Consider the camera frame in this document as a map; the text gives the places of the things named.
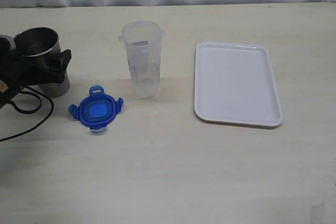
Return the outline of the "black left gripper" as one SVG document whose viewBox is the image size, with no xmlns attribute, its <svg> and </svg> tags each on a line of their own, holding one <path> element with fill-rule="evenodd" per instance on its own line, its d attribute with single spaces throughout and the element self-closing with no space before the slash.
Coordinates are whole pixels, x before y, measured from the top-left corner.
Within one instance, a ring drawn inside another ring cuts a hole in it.
<svg viewBox="0 0 336 224">
<path fill-rule="evenodd" d="M 15 48 L 14 39 L 1 35 L 1 107 L 23 88 L 63 82 L 70 60 L 70 49 L 50 55 L 47 57 L 48 70 L 24 59 Z"/>
</svg>

